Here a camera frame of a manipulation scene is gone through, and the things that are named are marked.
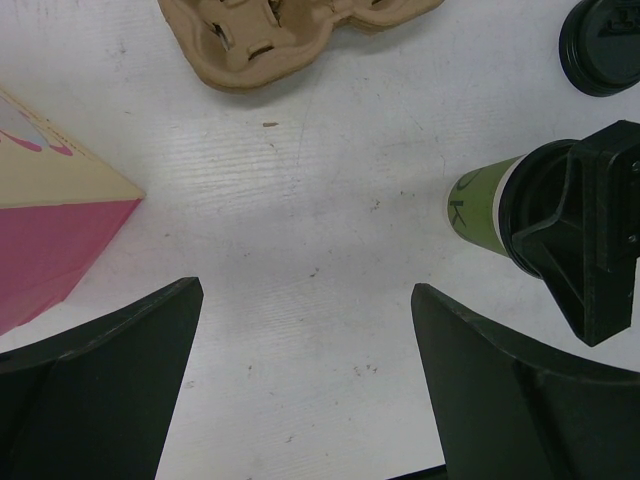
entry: white table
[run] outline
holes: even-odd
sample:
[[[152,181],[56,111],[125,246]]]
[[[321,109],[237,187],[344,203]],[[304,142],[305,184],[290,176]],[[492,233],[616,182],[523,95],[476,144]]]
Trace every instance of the white table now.
[[[0,82],[148,192],[22,346],[185,275],[206,301],[158,478],[385,479],[443,462],[409,308],[429,282],[563,350],[640,370],[640,318],[595,349],[542,282],[454,237],[446,187],[640,120],[640,87],[564,78],[577,0],[449,0],[248,96],[200,83],[154,0],[6,0]],[[263,122],[278,122],[271,128]]]

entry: black plastic lid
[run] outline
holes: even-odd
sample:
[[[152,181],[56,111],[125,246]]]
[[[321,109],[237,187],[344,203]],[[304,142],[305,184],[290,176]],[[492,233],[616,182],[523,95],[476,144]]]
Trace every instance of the black plastic lid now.
[[[583,0],[560,34],[560,61],[580,91],[607,97],[640,82],[640,0]]]

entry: pink and cream box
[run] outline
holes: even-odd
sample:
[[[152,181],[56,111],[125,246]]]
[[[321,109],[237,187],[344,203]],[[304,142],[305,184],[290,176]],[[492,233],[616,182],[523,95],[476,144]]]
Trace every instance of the pink and cream box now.
[[[143,197],[0,89],[0,334],[64,300]]]

